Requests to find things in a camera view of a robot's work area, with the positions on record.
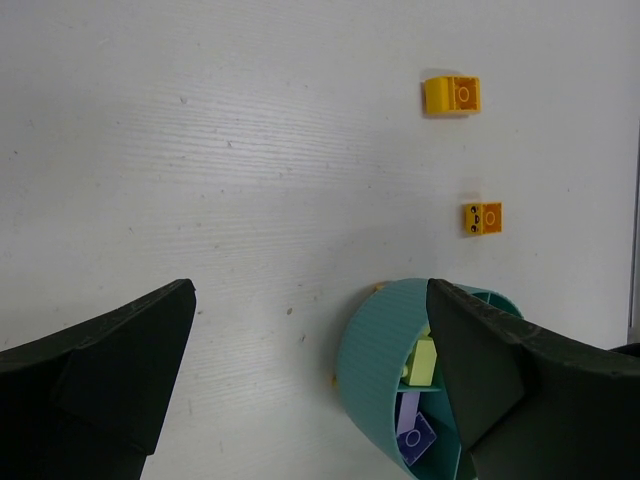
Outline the light purple square lego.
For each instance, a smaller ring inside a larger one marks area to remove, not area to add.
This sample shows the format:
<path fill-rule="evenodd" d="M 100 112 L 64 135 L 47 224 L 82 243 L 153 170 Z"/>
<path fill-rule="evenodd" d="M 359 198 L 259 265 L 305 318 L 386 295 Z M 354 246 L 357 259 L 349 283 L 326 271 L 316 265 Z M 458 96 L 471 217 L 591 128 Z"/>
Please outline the light purple square lego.
<path fill-rule="evenodd" d="M 396 398 L 396 435 L 400 436 L 414 429 L 418 415 L 420 393 L 400 392 Z"/>

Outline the teal round divided container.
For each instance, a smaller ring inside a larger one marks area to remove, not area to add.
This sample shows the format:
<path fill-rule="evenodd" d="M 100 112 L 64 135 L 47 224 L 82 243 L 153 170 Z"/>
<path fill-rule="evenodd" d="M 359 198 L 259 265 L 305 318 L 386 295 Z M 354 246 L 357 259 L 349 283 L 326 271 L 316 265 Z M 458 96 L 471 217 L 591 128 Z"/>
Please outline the teal round divided container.
<path fill-rule="evenodd" d="M 391 281 L 374 292 L 351 317 L 336 362 L 339 395 L 350 419 L 367 438 L 414 479 L 488 479 L 470 448 L 462 445 L 437 353 L 430 387 L 409 387 L 400 379 L 421 333 L 431 329 L 428 282 Z M 421 412 L 437 434 L 435 443 L 412 466 L 400 454 L 396 435 L 396 398 L 420 393 Z"/>

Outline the yellow curved lego brick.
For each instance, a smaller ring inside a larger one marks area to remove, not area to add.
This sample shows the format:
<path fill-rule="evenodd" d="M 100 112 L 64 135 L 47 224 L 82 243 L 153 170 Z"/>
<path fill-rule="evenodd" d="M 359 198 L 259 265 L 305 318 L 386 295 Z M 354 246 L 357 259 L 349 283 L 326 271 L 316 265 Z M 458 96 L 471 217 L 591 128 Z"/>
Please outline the yellow curved lego brick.
<path fill-rule="evenodd" d="M 482 111 L 481 83 L 473 76 L 439 76 L 423 83 L 429 116 L 469 116 Z"/>

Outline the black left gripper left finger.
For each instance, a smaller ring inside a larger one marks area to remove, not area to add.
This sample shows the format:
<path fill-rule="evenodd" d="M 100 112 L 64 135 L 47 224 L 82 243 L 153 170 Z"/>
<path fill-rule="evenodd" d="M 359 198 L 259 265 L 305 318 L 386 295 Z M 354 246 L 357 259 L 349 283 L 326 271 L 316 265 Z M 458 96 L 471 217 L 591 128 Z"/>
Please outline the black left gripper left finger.
<path fill-rule="evenodd" d="M 140 478 L 194 315 L 195 287 L 179 279 L 2 351 L 2 478 Z"/>

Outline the dark purple long lego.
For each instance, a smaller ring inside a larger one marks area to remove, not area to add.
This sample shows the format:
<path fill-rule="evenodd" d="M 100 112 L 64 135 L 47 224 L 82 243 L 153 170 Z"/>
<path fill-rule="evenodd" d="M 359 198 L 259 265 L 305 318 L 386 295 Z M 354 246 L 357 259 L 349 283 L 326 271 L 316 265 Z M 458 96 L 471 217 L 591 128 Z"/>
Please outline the dark purple long lego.
<path fill-rule="evenodd" d="M 403 461 L 407 466 L 412 466 L 435 443 L 437 434 L 425 416 L 418 412 L 414 426 L 399 434 L 396 439 Z"/>

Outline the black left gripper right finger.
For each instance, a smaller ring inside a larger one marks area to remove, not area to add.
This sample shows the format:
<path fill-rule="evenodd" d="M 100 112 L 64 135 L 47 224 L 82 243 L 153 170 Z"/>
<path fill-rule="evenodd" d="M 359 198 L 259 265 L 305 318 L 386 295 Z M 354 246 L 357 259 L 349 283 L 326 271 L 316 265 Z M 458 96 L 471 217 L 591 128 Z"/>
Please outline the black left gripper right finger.
<path fill-rule="evenodd" d="M 429 280 L 426 309 L 479 478 L 638 478 L 638 346 L 572 340 L 443 279 Z"/>

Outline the lime green square lego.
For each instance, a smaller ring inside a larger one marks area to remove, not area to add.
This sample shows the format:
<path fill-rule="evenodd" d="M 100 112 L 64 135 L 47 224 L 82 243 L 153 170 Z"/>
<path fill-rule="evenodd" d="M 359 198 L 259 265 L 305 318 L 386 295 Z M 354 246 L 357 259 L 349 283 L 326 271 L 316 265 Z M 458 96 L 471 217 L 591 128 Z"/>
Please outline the lime green square lego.
<path fill-rule="evenodd" d="M 409 387 L 430 387 L 433 383 L 437 351 L 429 328 L 426 328 L 409 354 L 400 381 Z"/>

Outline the yellow square lego brick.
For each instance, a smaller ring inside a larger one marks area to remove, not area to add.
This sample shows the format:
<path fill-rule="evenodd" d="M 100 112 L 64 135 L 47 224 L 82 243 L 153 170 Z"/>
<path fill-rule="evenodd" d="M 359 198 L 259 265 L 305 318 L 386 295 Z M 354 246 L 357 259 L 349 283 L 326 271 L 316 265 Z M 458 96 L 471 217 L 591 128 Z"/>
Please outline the yellow square lego brick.
<path fill-rule="evenodd" d="M 503 208 L 501 202 L 468 203 L 463 206 L 464 230 L 468 235 L 501 233 Z"/>

